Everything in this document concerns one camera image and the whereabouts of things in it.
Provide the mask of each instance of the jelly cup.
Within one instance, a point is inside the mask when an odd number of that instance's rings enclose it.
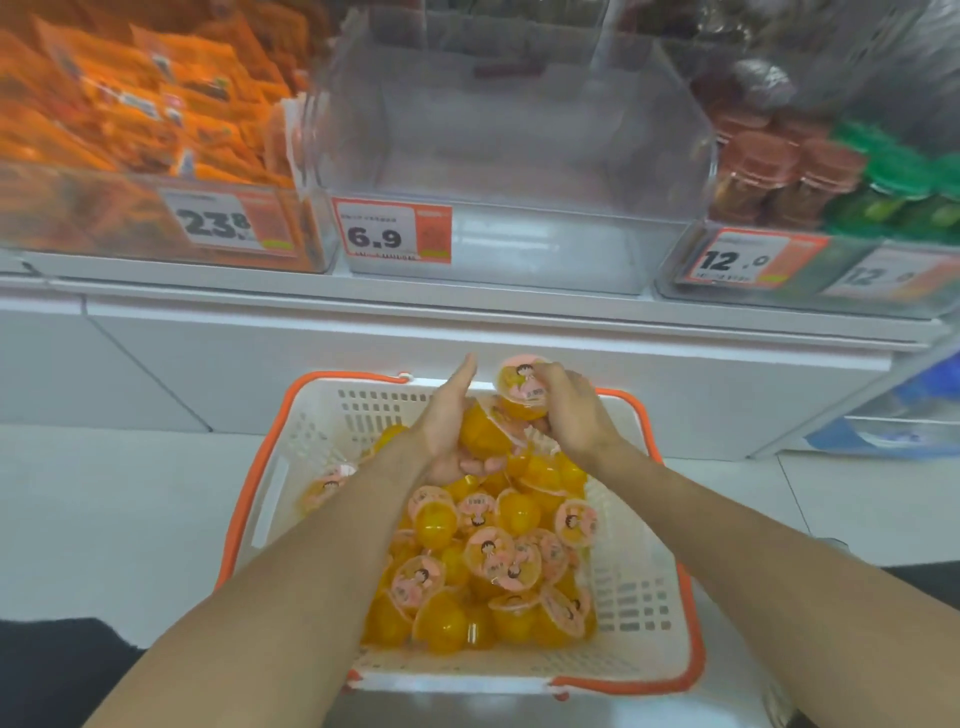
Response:
[[[517,546],[521,543],[533,544],[540,551],[543,581],[547,584],[556,584],[569,571],[570,560],[566,555],[563,542],[553,531],[545,528],[534,528],[530,533],[516,540]]]
[[[533,589],[543,573],[540,549],[530,542],[516,542],[514,561],[503,576],[497,576],[493,583],[508,592],[526,592]]]
[[[464,605],[452,589],[429,596],[417,612],[413,638],[438,655],[459,652],[467,646],[469,623]]]
[[[415,556],[401,564],[390,586],[390,598],[396,606],[413,615],[426,599],[444,587],[446,568],[432,556]]]
[[[540,597],[533,592],[492,599],[490,609],[493,612],[493,625],[500,641],[507,644],[528,644],[533,636],[539,605]]]
[[[589,476],[580,469],[565,452],[558,452],[555,456],[557,469],[560,471],[560,484],[573,497],[582,499],[586,493]]]
[[[581,640],[586,634],[584,617],[571,599],[557,589],[540,589],[540,606],[534,611],[530,636],[544,649],[561,649]]]
[[[410,499],[407,500],[407,515],[410,516],[411,521],[416,517],[417,509],[420,508],[421,505],[432,501],[444,501],[450,505],[456,505],[453,501],[453,496],[443,488],[439,488],[436,485],[422,485],[414,491]]]
[[[467,649],[491,649],[496,644],[493,611],[486,604],[469,604],[467,613]]]
[[[546,363],[535,354],[511,356],[497,368],[493,386],[500,396],[498,406],[518,420],[546,417],[546,386],[537,379],[534,364]]]
[[[467,540],[464,561],[474,576],[493,581],[507,573],[515,554],[516,545],[509,533],[496,526],[486,526]]]
[[[473,599],[481,604],[486,604],[491,599],[507,593],[503,587],[498,587],[490,579],[474,575],[470,576],[469,589]]]
[[[381,647],[400,647],[410,638],[413,620],[396,606],[389,594],[373,600],[368,615],[370,642]]]
[[[597,532],[597,512],[585,500],[565,500],[557,509],[554,532],[571,548],[592,546]]]
[[[303,518],[320,508],[340,490],[347,479],[357,472],[352,463],[341,463],[324,471],[324,474],[307,486],[297,500],[297,510]]]
[[[580,586],[577,584],[577,574],[573,569],[567,569],[552,585],[567,599],[576,599],[580,595]]]
[[[471,493],[457,505],[460,530],[469,538],[481,528],[493,525],[495,508],[496,500],[489,493]]]
[[[508,488],[496,499],[496,524],[511,536],[522,536],[540,525],[540,505],[531,496]]]
[[[407,425],[390,425],[380,433],[380,436],[376,439],[376,442],[373,443],[371,452],[380,452],[387,443],[393,440],[398,434],[401,432],[406,432],[408,429],[410,429],[410,427]]]
[[[593,609],[593,595],[589,589],[581,589],[576,599],[571,599],[573,606],[584,618],[584,639],[589,640],[597,631],[597,613]]]
[[[455,480],[448,485],[444,485],[444,490],[450,493],[455,503],[459,503],[465,497],[476,491],[480,487],[480,478],[476,475],[464,475],[459,480]]]
[[[460,515],[456,506],[443,500],[421,503],[414,516],[414,533],[424,548],[446,548],[460,527]]]
[[[446,569],[444,583],[448,587],[462,588],[470,580],[470,569],[464,560],[464,542],[454,539],[440,551],[432,551],[431,556],[440,559]]]
[[[526,447],[523,422],[493,406],[490,397],[477,398],[464,414],[460,444],[478,460],[507,457]]]
[[[533,446],[527,445],[520,452],[515,452],[507,457],[506,475],[509,477],[521,477],[527,472],[527,465],[530,462],[530,456],[533,454]]]
[[[493,475],[487,475],[483,481],[483,489],[491,496],[497,497],[507,488],[513,488],[514,481],[506,471],[500,471]]]

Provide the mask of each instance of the hand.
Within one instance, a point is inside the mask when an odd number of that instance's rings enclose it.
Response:
[[[583,375],[556,363],[534,364],[534,371],[546,386],[549,407],[546,420],[534,426],[560,443],[576,465],[597,476],[603,458],[625,442],[607,408]]]
[[[433,393],[423,414],[410,428],[430,458],[424,482],[448,485],[464,475],[489,475],[503,470],[506,458],[477,460],[460,448],[460,425],[470,405],[467,397],[470,383],[477,372],[476,356],[468,354],[453,376]]]

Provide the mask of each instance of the green bottle cap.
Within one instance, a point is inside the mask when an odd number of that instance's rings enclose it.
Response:
[[[909,200],[929,197],[937,181],[933,165],[904,147],[887,147],[874,154],[863,176],[883,192]]]
[[[894,137],[879,127],[851,119],[841,121],[833,127],[830,138],[865,155],[871,155],[885,147],[897,144]]]
[[[960,200],[960,154],[943,155],[934,165],[937,191],[952,200]]]

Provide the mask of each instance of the white cabinet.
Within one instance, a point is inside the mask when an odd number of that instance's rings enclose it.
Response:
[[[315,370],[448,376],[467,352],[479,378],[537,352],[646,404],[666,456],[738,460],[890,366],[889,352],[730,339],[483,324],[250,305],[87,302],[87,313],[215,431],[264,433],[283,392]],[[376,313],[383,308],[384,313]]]
[[[12,287],[0,288],[0,422],[206,431],[80,297]]]

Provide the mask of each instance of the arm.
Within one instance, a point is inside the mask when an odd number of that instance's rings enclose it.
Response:
[[[564,451],[646,521],[817,725],[960,725],[960,614],[654,462],[583,377],[538,376]]]
[[[164,634],[86,728],[316,728],[356,657],[384,554],[424,477],[463,475],[456,452],[472,356],[426,411],[323,508]]]

